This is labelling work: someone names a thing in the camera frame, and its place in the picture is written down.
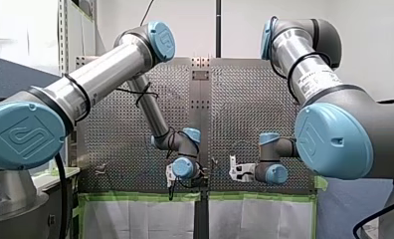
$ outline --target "vertical pole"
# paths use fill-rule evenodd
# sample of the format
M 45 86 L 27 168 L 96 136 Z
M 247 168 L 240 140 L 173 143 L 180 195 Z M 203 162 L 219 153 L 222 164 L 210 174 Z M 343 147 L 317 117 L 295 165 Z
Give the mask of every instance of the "vertical pole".
M 216 0 L 216 58 L 221 58 L 222 0 Z

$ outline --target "logo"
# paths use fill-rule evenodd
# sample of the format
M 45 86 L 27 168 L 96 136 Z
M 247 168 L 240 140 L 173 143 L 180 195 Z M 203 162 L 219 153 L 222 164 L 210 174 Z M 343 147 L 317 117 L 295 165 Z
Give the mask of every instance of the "logo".
M 316 142 L 322 141 L 320 135 L 311 123 L 303 126 L 303 132 L 299 137 L 299 144 L 303 147 L 308 156 L 314 156 L 316 152 Z
M 160 42 L 165 48 L 167 48 L 167 50 L 170 50 L 173 47 L 171 35 L 168 30 L 164 30 L 160 33 Z
M 0 138 L 24 159 L 39 152 L 54 140 L 37 117 L 27 117 L 0 133 Z

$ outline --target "perforated metal panel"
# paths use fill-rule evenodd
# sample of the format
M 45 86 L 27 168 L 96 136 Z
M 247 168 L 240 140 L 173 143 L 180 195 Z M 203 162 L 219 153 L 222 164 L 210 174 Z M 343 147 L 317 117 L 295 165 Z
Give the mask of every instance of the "perforated metal panel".
M 293 136 L 298 106 L 286 81 L 275 75 L 268 62 L 214 59 L 211 74 L 210 190 L 312 193 L 313 177 L 295 158 L 284 159 L 290 178 L 281 186 L 230 179 L 229 155 L 235 153 L 237 163 L 256 162 L 261 132 Z
M 88 59 L 79 59 L 79 65 L 84 61 Z M 204 166 L 207 161 L 217 162 L 208 165 L 213 168 L 209 190 L 313 193 L 313 177 L 294 158 L 284 160 L 290 179 L 282 186 L 239 183 L 228 174 L 232 150 L 239 163 L 258 160 L 261 132 L 293 135 L 298 106 L 285 80 L 265 61 L 224 59 L 211 59 L 210 67 L 204 69 L 209 79 L 197 80 L 192 78 L 195 61 L 174 59 L 148 76 L 160 95 L 158 103 L 168 124 L 176 129 L 201 129 L 200 160 Z M 150 130 L 133 96 L 114 92 L 78 126 L 78 164 L 83 169 L 80 191 L 166 192 L 164 171 L 172 159 L 166 161 L 165 155 L 150 145 Z
M 147 74 L 168 125 L 176 129 L 189 122 L 190 65 L 189 59 L 175 59 Z M 171 161 L 150 144 L 150 129 L 134 103 L 133 95 L 115 91 L 79 125 L 84 136 L 78 141 L 83 152 L 79 166 L 84 169 L 80 191 L 167 192 L 165 168 Z

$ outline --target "light blue joint cap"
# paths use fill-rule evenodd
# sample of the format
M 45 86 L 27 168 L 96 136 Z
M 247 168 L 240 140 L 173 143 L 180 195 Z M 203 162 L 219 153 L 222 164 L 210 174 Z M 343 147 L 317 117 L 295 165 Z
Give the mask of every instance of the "light blue joint cap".
M 266 182 L 284 184 L 288 180 L 288 170 L 281 164 L 273 164 L 266 171 Z
M 373 164 L 373 147 L 359 121 L 332 104 L 316 103 L 302 109 L 295 121 L 300 158 L 322 176 L 357 179 Z
M 0 169 L 30 169 L 48 162 L 61 150 L 65 133 L 63 121 L 48 107 L 0 105 Z
M 271 59 L 271 56 L 269 56 L 269 52 L 268 52 L 269 44 L 270 44 L 269 40 L 271 38 L 271 32 L 272 32 L 270 27 L 271 27 L 271 20 L 265 23 L 265 26 L 263 27 L 263 35 L 262 35 L 261 58 L 266 61 Z
M 199 129 L 193 127 L 185 127 L 182 129 L 183 132 L 187 133 L 188 136 L 191 137 L 195 142 L 200 143 L 201 141 L 201 133 Z
M 186 157 L 178 157 L 173 162 L 172 171 L 179 178 L 191 178 L 194 174 L 194 163 Z
M 279 134 L 276 132 L 262 132 L 259 136 L 259 145 L 270 143 L 276 141 L 280 138 Z
M 173 34 L 163 22 L 148 23 L 148 37 L 156 57 L 161 62 L 172 60 L 175 56 Z

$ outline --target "white wall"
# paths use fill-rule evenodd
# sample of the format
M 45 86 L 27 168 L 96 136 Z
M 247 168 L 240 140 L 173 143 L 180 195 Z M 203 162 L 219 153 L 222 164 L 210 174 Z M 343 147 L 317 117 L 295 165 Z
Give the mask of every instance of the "white wall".
M 98 0 L 98 53 L 116 37 L 139 26 L 149 0 Z M 208 56 L 215 48 L 215 1 L 155 0 L 144 22 L 163 21 L 172 30 L 177 57 Z
M 328 1 L 343 58 L 340 78 L 374 99 L 394 98 L 394 0 Z
M 222 57 L 260 59 L 263 27 L 280 19 L 325 18 L 326 0 L 222 1 Z

